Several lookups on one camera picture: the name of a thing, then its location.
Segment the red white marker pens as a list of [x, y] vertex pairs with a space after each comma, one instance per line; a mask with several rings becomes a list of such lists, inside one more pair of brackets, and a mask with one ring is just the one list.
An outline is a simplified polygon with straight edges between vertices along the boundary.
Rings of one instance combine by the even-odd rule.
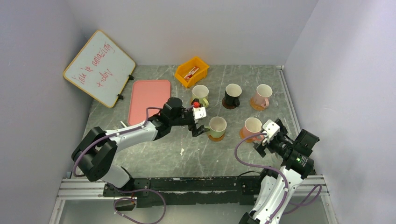
[[184, 80], [189, 81], [191, 77], [199, 70], [199, 67], [194, 66], [185, 76]]

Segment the pink plastic tray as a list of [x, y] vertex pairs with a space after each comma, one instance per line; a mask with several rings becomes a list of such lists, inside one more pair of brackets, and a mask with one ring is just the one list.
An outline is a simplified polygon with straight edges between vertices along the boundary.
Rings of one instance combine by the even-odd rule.
[[127, 122], [130, 126], [146, 118], [148, 107], [163, 108], [170, 98], [171, 84], [168, 80], [140, 80], [132, 85]]

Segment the dark brown wooden coaster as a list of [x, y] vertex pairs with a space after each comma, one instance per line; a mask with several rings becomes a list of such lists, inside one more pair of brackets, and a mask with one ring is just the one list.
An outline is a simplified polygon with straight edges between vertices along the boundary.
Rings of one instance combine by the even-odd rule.
[[225, 99], [222, 99], [222, 105], [223, 105], [224, 108], [229, 109], [229, 110], [235, 109], [235, 108], [237, 108], [237, 107], [239, 106], [239, 105], [237, 105], [237, 106], [228, 105], [228, 104], [226, 103]]

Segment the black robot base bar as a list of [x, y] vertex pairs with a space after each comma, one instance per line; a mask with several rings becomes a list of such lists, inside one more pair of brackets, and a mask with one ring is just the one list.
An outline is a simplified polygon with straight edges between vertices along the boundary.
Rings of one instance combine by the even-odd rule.
[[218, 177], [135, 178], [133, 189], [116, 190], [105, 184], [103, 197], [131, 197], [137, 208], [166, 205], [225, 204], [254, 205], [259, 196], [267, 197], [277, 175]]

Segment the whiteboard with yellow frame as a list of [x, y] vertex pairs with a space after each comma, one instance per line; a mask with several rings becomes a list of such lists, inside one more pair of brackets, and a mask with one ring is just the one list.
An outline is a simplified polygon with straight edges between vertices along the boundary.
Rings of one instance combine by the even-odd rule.
[[108, 108], [114, 107], [135, 61], [97, 30], [63, 72], [63, 77]]

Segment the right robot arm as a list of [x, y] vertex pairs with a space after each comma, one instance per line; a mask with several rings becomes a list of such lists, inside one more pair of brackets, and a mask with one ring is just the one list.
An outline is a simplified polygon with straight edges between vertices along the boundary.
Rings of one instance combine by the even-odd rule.
[[257, 132], [243, 127], [240, 137], [242, 142], [253, 142], [261, 156], [268, 150], [283, 161], [280, 169], [258, 165], [263, 169], [256, 182], [259, 195], [252, 210], [245, 213], [239, 223], [277, 224], [297, 188], [314, 171], [314, 160], [310, 155], [320, 138], [303, 129], [292, 140], [280, 119], [269, 119]]

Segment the light wooden round coaster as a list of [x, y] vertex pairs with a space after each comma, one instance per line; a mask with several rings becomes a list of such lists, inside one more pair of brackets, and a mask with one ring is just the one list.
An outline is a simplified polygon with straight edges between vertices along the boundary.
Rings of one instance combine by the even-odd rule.
[[222, 141], [222, 140], [224, 139], [224, 137], [225, 137], [225, 134], [221, 135], [219, 138], [214, 138], [214, 137], [212, 137], [211, 135], [208, 135], [208, 138], [209, 138], [211, 141], [214, 141], [214, 142]]

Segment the pink mug white inside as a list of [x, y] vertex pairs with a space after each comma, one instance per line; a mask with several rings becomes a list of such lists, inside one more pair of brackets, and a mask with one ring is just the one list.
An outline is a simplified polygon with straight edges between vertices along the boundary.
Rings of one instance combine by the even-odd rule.
[[253, 96], [253, 102], [255, 105], [262, 108], [269, 107], [269, 98], [272, 96], [273, 90], [267, 84], [260, 84], [256, 88], [256, 93]]

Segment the yellow plastic bin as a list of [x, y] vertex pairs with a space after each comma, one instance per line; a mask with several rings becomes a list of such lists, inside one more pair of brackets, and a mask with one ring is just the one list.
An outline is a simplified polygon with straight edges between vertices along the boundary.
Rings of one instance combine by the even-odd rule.
[[189, 88], [206, 78], [209, 68], [207, 63], [196, 56], [180, 65], [174, 76], [185, 88]]

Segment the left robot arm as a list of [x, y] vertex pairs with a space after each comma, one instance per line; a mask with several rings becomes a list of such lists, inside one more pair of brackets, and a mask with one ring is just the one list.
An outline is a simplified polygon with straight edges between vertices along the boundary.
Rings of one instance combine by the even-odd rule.
[[199, 120], [207, 116], [206, 108], [196, 98], [188, 107], [179, 98], [171, 97], [157, 113], [146, 115], [144, 121], [115, 130], [92, 128], [71, 155], [74, 161], [72, 174], [89, 181], [102, 180], [112, 185], [121, 196], [130, 195], [135, 189], [134, 178], [124, 168], [113, 164], [116, 153], [137, 144], [158, 140], [170, 133], [174, 126], [186, 126], [193, 137], [208, 132]]

